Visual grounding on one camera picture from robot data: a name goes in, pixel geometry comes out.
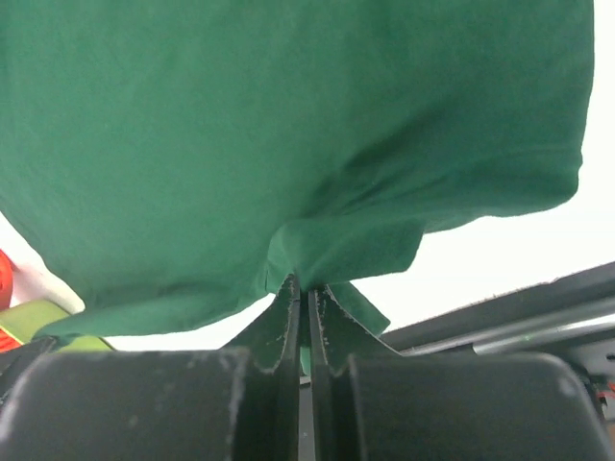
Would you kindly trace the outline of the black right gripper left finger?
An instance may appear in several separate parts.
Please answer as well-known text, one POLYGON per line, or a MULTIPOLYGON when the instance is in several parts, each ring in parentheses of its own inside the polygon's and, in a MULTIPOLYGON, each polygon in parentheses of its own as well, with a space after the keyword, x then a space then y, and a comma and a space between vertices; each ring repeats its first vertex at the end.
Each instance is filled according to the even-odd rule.
POLYGON ((234 460, 296 460, 301 289, 287 276, 273 302, 228 343, 249 353, 234 427, 234 460))

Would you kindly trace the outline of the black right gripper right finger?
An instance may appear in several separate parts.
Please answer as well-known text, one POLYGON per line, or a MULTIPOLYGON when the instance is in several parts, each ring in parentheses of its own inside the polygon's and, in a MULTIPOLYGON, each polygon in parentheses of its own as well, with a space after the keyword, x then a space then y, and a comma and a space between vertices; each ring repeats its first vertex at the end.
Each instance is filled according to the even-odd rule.
POLYGON ((307 292, 314 442, 318 460, 360 460, 355 358, 398 357, 347 312, 329 287, 307 292))

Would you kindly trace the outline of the dark green t-shirt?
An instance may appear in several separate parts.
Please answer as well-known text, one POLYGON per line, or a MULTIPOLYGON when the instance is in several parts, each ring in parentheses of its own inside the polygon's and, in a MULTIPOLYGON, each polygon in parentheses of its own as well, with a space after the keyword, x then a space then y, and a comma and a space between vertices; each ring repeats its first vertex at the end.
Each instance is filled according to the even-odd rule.
POLYGON ((40 330, 193 330, 296 274, 567 202, 590 1, 5 1, 1 211, 85 303, 40 330))

